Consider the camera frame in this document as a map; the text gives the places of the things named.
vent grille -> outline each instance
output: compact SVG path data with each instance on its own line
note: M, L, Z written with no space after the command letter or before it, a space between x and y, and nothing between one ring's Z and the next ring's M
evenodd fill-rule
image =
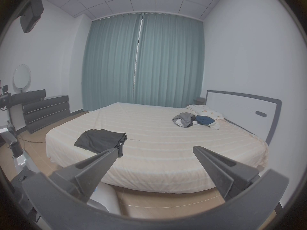
M22 182L22 181L24 181L25 179L27 179L27 178L29 178L28 176L26 176L26 175L23 175L21 178L19 178L18 180L20 181L20 182Z

floor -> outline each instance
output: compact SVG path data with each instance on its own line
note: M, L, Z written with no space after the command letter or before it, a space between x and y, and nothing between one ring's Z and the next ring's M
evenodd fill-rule
M53 171L61 168L47 158L45 143L47 132L85 113L67 117L33 134L25 131L18 136L21 146L29 153L34 163L45 175L49 176ZM0 148L0 166L10 181L17 175L12 152L7 144ZM216 188L191 194L150 193L117 186L113 186L113 188L117 192L122 214L135 218L169 219L184 217L204 212L225 202ZM260 229L263 229L275 215L276 213L273 212Z

teal curtain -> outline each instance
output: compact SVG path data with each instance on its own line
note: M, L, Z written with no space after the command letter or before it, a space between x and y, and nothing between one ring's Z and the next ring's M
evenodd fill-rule
M133 79L141 14L93 21L83 58L84 110L133 102Z
M200 96L204 70L201 21L148 13L143 17L134 103L185 107Z

floral pillow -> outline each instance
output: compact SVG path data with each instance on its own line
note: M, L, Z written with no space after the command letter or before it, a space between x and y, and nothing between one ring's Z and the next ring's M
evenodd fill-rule
M213 119L224 119L221 113L210 109L206 105L188 105L186 108L196 112L200 116L207 116Z

headboard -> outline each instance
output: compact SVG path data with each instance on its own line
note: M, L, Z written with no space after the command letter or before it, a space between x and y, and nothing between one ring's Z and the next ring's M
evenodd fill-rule
M278 123L282 101L259 95L207 90L205 105L269 145Z

